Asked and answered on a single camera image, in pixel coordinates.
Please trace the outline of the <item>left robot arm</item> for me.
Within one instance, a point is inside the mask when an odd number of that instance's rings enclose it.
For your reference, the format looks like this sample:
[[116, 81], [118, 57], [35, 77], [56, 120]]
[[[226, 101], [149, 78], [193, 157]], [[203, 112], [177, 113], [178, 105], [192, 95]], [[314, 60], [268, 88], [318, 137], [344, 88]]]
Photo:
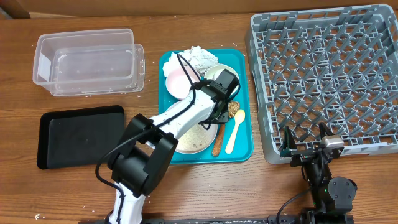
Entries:
[[107, 156], [117, 194], [106, 223], [142, 221], [145, 197], [164, 177], [178, 139], [196, 124], [225, 123], [228, 103], [239, 87], [239, 78], [224, 69], [215, 80], [195, 82], [188, 96], [166, 112], [151, 118], [142, 114], [132, 118]]

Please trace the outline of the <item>large white plate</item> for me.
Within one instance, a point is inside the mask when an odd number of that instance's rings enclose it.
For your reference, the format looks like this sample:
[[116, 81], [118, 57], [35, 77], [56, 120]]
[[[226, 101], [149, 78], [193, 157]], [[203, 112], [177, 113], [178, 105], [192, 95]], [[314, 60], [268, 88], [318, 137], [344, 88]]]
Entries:
[[200, 124], [195, 124], [178, 139], [176, 152], [182, 154], [195, 154], [208, 148], [216, 138], [218, 125], [212, 124], [205, 129]]

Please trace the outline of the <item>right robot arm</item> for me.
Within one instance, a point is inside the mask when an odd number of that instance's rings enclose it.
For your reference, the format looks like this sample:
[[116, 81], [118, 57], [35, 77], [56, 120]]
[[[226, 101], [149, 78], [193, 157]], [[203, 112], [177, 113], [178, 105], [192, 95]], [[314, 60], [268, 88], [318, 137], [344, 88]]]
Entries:
[[[318, 147], [299, 151], [288, 126], [284, 127], [284, 140], [280, 155], [289, 157], [292, 167], [300, 167], [309, 188], [286, 201], [275, 216], [276, 223], [353, 223], [347, 213], [353, 209], [358, 186], [345, 177], [333, 177], [328, 164], [340, 157], [344, 142], [325, 123], [319, 124], [321, 141]], [[307, 193], [313, 199], [312, 208], [304, 208], [293, 218], [282, 218], [283, 209]]]

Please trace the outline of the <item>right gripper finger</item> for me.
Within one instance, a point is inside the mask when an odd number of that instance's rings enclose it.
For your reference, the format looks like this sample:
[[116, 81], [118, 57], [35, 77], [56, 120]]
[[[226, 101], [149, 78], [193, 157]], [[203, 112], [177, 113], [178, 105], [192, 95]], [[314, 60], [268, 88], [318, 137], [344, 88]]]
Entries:
[[319, 131], [320, 131], [320, 139], [323, 139], [325, 136], [333, 136], [334, 133], [328, 128], [328, 126], [321, 122], [319, 124]]
[[288, 126], [284, 126], [284, 138], [282, 143], [282, 150], [283, 151], [297, 150], [297, 145], [292, 135], [292, 131]]

